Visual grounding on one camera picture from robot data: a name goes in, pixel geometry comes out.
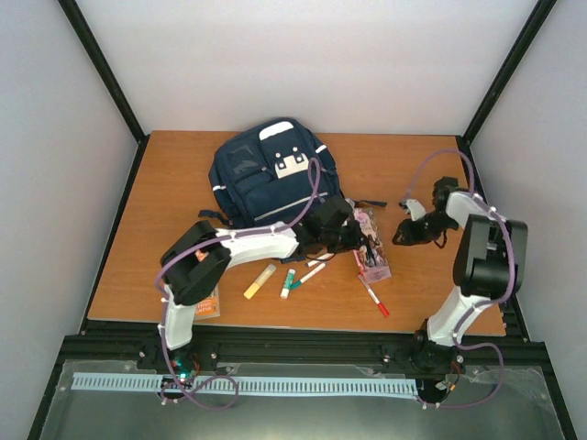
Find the navy blue backpack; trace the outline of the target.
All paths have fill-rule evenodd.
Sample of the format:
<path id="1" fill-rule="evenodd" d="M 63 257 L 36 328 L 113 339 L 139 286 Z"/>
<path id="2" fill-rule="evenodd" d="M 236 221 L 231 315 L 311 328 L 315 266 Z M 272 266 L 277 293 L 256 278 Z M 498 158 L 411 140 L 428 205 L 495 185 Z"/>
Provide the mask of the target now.
<path id="1" fill-rule="evenodd" d="M 320 180 L 312 206 L 342 195 L 336 162 L 312 131 L 291 117 L 279 117 L 244 131 L 215 153 L 208 173 L 219 211 L 202 210 L 236 229 L 288 223 L 312 194 L 311 159 L 319 162 Z"/>

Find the orange treehouse book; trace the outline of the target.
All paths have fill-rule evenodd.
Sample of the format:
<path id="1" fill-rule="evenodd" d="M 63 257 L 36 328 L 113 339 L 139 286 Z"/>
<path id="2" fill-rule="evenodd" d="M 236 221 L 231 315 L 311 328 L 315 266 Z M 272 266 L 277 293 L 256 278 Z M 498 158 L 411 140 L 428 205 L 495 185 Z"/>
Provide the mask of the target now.
<path id="1" fill-rule="evenodd" d="M 206 320 L 220 315 L 220 301 L 218 286 L 201 302 L 195 306 L 194 320 Z"/>

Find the pink shakespeare book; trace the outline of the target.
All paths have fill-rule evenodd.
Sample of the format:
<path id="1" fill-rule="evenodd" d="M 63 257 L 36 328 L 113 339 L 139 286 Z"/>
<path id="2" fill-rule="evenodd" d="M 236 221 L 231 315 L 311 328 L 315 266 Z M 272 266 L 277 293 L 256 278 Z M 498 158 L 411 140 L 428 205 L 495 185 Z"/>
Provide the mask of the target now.
<path id="1" fill-rule="evenodd" d="M 386 258 L 382 238 L 371 208 L 355 208 L 354 218 L 364 235 L 362 245 L 354 251 L 360 275 L 369 284 L 388 279 L 392 276 Z"/>

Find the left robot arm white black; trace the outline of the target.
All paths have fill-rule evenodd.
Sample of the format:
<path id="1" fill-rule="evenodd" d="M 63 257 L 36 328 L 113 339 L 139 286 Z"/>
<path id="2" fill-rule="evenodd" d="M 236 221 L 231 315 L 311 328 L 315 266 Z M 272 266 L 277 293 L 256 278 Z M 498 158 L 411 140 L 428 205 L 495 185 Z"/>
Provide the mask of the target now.
<path id="1" fill-rule="evenodd" d="M 366 241 L 353 207 L 338 196 L 288 224 L 221 229 L 197 222 L 161 257 L 155 280 L 165 307 L 159 324 L 160 360 L 171 369 L 189 362 L 196 305 L 212 293 L 226 270 L 263 259 L 307 258 L 321 250 L 339 254 Z"/>

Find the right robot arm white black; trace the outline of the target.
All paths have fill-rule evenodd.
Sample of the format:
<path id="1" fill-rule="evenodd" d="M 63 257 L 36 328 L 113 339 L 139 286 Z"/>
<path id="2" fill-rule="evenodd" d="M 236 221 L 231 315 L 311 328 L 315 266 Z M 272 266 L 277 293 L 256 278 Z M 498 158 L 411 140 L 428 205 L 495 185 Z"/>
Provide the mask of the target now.
<path id="1" fill-rule="evenodd" d="M 528 228 L 508 220 L 482 197 L 443 177 L 435 182 L 433 209 L 413 198 L 399 206 L 407 217 L 396 229 L 396 246 L 446 246 L 447 231 L 462 229 L 454 260 L 454 286 L 438 311 L 415 332 L 410 358 L 424 372 L 447 367 L 457 356 L 465 332 L 491 306 L 507 301 L 524 278 Z"/>

